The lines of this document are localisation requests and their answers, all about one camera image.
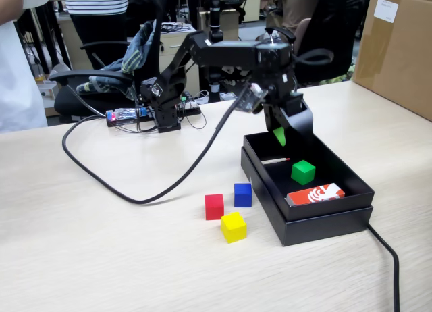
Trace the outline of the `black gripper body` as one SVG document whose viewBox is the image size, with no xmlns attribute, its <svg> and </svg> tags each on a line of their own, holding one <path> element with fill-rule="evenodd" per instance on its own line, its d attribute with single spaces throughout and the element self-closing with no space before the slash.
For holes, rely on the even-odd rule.
<svg viewBox="0 0 432 312">
<path fill-rule="evenodd" d="M 286 107 L 288 103 L 303 99 L 303 93 L 297 90 L 292 66 L 280 72 L 263 72 L 257 84 L 264 92 L 264 95 L 260 96 L 259 104 Z"/>
</svg>

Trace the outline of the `green-tipped gripper finger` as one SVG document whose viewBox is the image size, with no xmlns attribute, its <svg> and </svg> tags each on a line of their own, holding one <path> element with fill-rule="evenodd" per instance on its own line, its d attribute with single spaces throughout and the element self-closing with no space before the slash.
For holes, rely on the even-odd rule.
<svg viewBox="0 0 432 312">
<path fill-rule="evenodd" d="M 290 127 L 286 112 L 272 105 L 264 105 L 267 130 L 272 132 L 281 146 L 286 145 L 286 130 Z"/>
</svg>

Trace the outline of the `black wide gripper finger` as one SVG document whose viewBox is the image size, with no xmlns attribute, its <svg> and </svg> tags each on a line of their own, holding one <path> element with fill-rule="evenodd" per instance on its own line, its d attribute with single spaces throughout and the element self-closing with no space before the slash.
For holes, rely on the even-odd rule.
<svg viewBox="0 0 432 312">
<path fill-rule="evenodd" d="M 313 113 L 306 104 L 303 95 L 290 95 L 286 104 L 287 120 L 306 142 L 312 142 L 313 134 Z"/>
</svg>

